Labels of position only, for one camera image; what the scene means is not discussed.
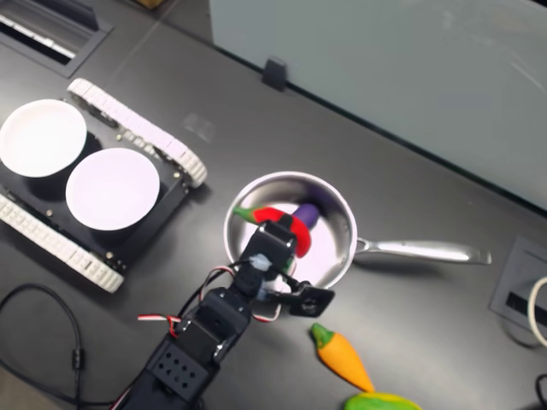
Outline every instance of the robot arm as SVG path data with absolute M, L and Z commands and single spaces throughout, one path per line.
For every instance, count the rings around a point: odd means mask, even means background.
M 135 382 L 111 410 L 195 409 L 199 398 L 221 369 L 221 362 L 250 323 L 250 303 L 258 296 L 289 306 L 289 313 L 318 317 L 334 297 L 284 275 L 294 257 L 296 238 L 290 231 L 291 216 L 259 225 L 241 255 L 248 262 L 258 255 L 267 266 L 242 263 L 229 289 L 211 290 L 181 318 L 177 337 L 167 334 Z M 264 284 L 281 275 L 291 294 L 271 292 Z

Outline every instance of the white cable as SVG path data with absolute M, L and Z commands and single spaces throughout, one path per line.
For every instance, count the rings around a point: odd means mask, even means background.
M 223 271 L 223 272 L 228 272 L 230 273 L 230 275 L 232 276 L 232 278 L 235 277 L 234 273 L 233 273 L 233 270 L 229 267 L 229 266 L 215 266 L 208 274 L 207 274 L 207 278 L 205 278 L 205 282 L 203 282 L 202 284 L 202 289 L 199 291 L 199 301 L 202 301 L 203 300 L 203 296 L 204 296 L 204 293 L 205 293 L 205 288 L 207 288 L 207 284 L 209 282 L 209 279 L 211 279 L 211 276 L 213 275 L 213 273 L 215 273 L 216 271 Z
M 281 313 L 281 305 L 277 305 L 277 307 L 275 308 L 275 314 L 273 315 L 273 317 L 269 318 L 267 316 L 261 316 L 260 314 L 253 314 L 253 318 L 258 320 L 259 322 L 270 323 L 277 320 L 280 313 Z
M 528 298 L 528 322 L 530 323 L 530 329 L 532 329 L 533 335 L 538 341 L 547 348 L 547 339 L 541 334 L 538 328 L 538 322 L 536 321 L 536 300 L 541 288 L 547 284 L 547 276 L 541 278 L 532 288 L 530 297 Z
M 118 408 L 118 406 L 121 404 L 121 402 L 123 401 L 123 399 L 126 398 L 127 393 L 129 393 L 129 391 L 131 390 L 131 387 L 132 387 L 132 386 L 129 386 L 129 387 L 127 388 L 127 390 L 123 392 L 123 395 L 121 395 L 120 398 L 119 398 L 118 400 L 116 400 L 116 403 L 114 403 L 114 404 L 112 405 L 112 407 L 110 408 L 110 410 L 116 410 L 116 409 Z
M 180 318 L 175 316 L 169 316 L 173 322 L 180 323 Z M 137 317 L 137 320 L 147 320 L 147 321 L 156 321 L 156 320 L 168 320 L 167 316 L 162 316 L 160 314 L 140 314 Z
M 292 276 L 294 275 L 294 272 L 297 270 L 297 260 L 296 258 L 292 260 L 291 265 L 289 266 L 289 270 L 287 272 L 287 275 Z

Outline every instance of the black bracket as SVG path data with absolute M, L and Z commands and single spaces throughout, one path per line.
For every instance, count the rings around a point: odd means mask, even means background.
M 287 86 L 287 65 L 278 58 L 270 57 L 262 72 L 262 83 L 277 91 L 283 91 Z
M 289 313 L 293 316 L 306 318 L 318 318 L 325 311 L 334 298 L 334 292 L 328 289 L 319 289 L 304 285 L 296 294 L 270 293 L 267 300 L 280 303 L 289 307 Z

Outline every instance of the dark gray table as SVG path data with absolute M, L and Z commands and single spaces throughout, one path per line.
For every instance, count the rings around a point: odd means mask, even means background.
M 547 221 L 292 91 L 278 93 L 246 67 L 118 2 L 97 2 L 115 30 L 77 72 L 179 136 L 209 167 L 209 194 L 189 201 L 113 296 L 74 287 L 0 225 L 0 295 L 47 284 L 81 323 L 89 363 L 85 397 L 113 399 L 165 331 L 138 313 L 176 313 L 214 265 L 230 201 L 279 170 L 316 174 L 339 188 L 360 234 L 423 238 L 491 249 L 493 265 L 365 259 L 336 286 L 321 322 L 356 346 L 378 390 L 427 410 L 515 410 L 535 401 L 542 352 L 504 334 L 488 310 L 515 235 L 547 244 Z M 0 120 L 28 101 L 59 97 L 68 80 L 0 47 Z M 183 127 L 210 121 L 207 142 Z M 205 395 L 211 409 L 336 409 L 356 393 L 314 357 L 312 321 L 253 324 Z M 0 317 L 0 355 L 72 393 L 72 335 L 57 307 L 23 296 Z

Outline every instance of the plush carrot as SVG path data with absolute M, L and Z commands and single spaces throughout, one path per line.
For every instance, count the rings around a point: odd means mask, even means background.
M 398 395 L 389 393 L 361 393 L 351 397 L 344 410 L 421 410 L 420 407 Z
M 359 389 L 369 393 L 374 392 L 374 386 L 367 371 L 348 339 L 339 333 L 329 331 L 318 323 L 311 326 L 311 332 L 315 339 L 317 354 L 323 363 Z
M 261 224 L 266 220 L 277 222 L 285 215 L 285 212 L 271 207 L 250 209 L 236 207 L 233 209 L 233 213 L 255 225 Z M 297 236 L 295 254 L 299 258 L 302 258 L 308 253 L 311 247 L 311 236 L 309 235 L 308 227 L 299 218 L 292 217 L 291 232 Z

